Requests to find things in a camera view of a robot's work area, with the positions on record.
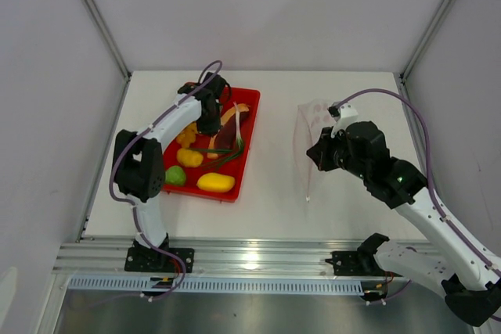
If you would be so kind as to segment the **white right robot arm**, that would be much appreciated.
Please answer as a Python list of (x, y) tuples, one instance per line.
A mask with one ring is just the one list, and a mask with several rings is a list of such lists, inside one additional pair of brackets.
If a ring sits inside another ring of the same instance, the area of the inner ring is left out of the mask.
[(371, 121), (344, 130), (323, 128), (306, 152), (319, 171), (341, 169), (360, 178), (369, 194), (417, 228), (441, 254), (438, 261), (372, 234), (357, 249), (367, 274), (392, 271), (444, 299), (457, 318), (482, 326), (500, 309), (500, 259), (474, 239), (429, 188), (410, 162), (390, 154), (384, 133)]

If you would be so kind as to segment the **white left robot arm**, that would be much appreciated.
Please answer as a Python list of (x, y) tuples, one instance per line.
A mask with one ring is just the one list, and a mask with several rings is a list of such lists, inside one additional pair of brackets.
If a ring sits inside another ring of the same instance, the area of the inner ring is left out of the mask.
[(135, 240), (146, 247), (142, 262), (152, 271), (164, 270), (170, 261), (169, 251), (160, 246), (168, 238), (158, 198), (165, 183), (164, 151), (191, 123), (208, 136), (222, 127), (220, 97), (229, 84), (217, 73), (201, 77), (201, 83), (184, 84), (152, 124), (141, 131), (119, 131), (115, 138), (110, 195), (132, 206)]

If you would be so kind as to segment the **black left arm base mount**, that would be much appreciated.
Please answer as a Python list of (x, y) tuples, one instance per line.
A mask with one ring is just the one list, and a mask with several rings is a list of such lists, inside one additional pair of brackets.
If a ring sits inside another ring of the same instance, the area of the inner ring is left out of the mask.
[[(160, 249), (174, 254), (184, 262), (186, 272), (192, 272), (195, 249), (171, 248), (168, 239), (160, 245)], [(152, 250), (134, 240), (132, 246), (128, 249), (124, 262), (124, 270), (128, 272), (162, 272), (178, 274), (182, 272), (182, 265), (179, 260), (159, 253), (156, 250)]]

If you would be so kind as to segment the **sliced cured ham piece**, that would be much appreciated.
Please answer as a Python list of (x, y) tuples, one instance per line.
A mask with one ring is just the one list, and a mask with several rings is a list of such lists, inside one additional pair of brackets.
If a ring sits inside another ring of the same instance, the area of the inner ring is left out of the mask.
[(226, 110), (221, 118), (222, 128), (212, 137), (209, 141), (209, 149), (217, 150), (230, 150), (233, 148), (234, 142), (236, 140), (236, 109), (239, 110), (240, 114), (240, 124), (250, 115), (250, 107), (245, 103), (239, 103), (236, 106), (231, 107)]

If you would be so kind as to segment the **clear zip top bag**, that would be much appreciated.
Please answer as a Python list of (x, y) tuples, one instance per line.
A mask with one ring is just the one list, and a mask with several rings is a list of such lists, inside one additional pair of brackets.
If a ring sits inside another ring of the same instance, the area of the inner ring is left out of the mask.
[(306, 203), (311, 202), (323, 176), (306, 152), (317, 143), (323, 128), (334, 125), (334, 119), (328, 111), (332, 104), (329, 100), (314, 99), (297, 106), (292, 147), (297, 178)]

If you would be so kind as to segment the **green scallion stalk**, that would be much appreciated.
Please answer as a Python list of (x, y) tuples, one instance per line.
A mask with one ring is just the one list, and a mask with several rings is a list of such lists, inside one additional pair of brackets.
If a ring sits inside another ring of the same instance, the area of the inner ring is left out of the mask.
[[(239, 103), (234, 102), (232, 106), (236, 106)], [(202, 168), (214, 168), (218, 169), (223, 165), (232, 162), (243, 154), (245, 150), (245, 141), (243, 140), (243, 135), (241, 131), (242, 124), (240, 124), (240, 114), (239, 110), (236, 109), (236, 140), (234, 142), (233, 148), (230, 150), (213, 150), (209, 149), (208, 146), (205, 149), (193, 148), (193, 150), (200, 153), (204, 152), (208, 158), (207, 162), (203, 162), (200, 166)]]

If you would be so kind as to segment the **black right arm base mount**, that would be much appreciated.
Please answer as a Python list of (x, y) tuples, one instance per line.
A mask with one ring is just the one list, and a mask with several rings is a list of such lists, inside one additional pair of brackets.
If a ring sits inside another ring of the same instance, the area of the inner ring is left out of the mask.
[(356, 250), (332, 251), (324, 262), (332, 267), (336, 276), (383, 277), (386, 271), (377, 264), (375, 254), (384, 242), (389, 241), (386, 235), (374, 233)]

